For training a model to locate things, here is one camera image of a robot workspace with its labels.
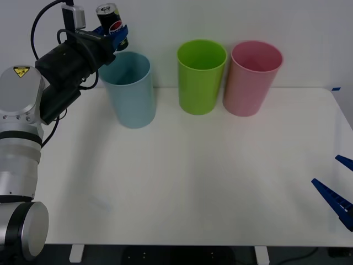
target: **pink cup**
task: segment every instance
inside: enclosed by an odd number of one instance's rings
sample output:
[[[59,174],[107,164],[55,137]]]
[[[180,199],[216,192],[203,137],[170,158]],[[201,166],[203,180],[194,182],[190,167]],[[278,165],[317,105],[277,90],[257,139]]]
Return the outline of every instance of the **pink cup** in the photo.
[[[274,46],[244,41],[232,51],[223,105],[236,116],[256,114],[263,103],[283,57]]]

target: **blue gripper tool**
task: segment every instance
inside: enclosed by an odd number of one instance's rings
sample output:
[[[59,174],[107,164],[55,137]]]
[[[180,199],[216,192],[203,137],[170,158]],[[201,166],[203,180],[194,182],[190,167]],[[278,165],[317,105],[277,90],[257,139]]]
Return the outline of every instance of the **blue gripper tool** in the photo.
[[[353,160],[340,155],[336,156],[335,159],[353,171]],[[353,204],[326,187],[316,178],[311,182],[314,184],[322,197],[324,197],[326,202],[336,212],[341,222],[348,228],[349,231],[353,232]]]
[[[95,30],[92,30],[92,32],[97,33],[98,35],[104,36],[103,28],[101,26],[99,26]],[[116,50],[119,43],[121,43],[123,40],[126,39],[128,33],[129,33],[129,30],[127,28],[127,25],[125,25],[117,32],[114,32],[113,34],[108,35],[106,37],[113,41],[113,48],[114,50]]]

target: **white wall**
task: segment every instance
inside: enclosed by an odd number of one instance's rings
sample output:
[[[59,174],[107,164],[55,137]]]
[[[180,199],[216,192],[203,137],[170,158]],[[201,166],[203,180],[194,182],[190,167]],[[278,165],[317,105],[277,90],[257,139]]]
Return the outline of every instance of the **white wall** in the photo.
[[[99,25],[95,8],[109,0],[76,0],[85,9],[87,29]],[[111,0],[130,29],[130,50],[153,63],[154,82],[177,86],[178,46],[209,38],[231,49],[236,41],[259,39],[277,46],[285,63],[274,86],[348,87],[353,84],[352,0]],[[0,72],[15,64],[34,64],[30,28],[50,1],[1,1]],[[38,25],[39,55],[57,45],[63,28],[61,8],[54,7]]]

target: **white table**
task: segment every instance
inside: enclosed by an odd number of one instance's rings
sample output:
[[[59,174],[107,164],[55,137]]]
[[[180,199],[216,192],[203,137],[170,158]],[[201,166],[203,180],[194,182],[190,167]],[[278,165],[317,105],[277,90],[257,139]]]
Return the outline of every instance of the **white table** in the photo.
[[[156,89],[142,129],[116,120],[104,89],[83,92],[42,151],[35,199],[47,243],[349,246],[353,234],[311,184],[353,202],[353,132],[329,91],[271,89],[260,112],[182,111]]]

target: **warning label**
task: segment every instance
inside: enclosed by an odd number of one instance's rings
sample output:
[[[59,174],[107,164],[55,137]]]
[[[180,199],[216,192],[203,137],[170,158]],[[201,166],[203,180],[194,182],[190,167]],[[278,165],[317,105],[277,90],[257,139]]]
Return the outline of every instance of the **warning label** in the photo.
[[[19,78],[21,78],[28,72],[29,66],[15,66],[13,70],[19,76]]]

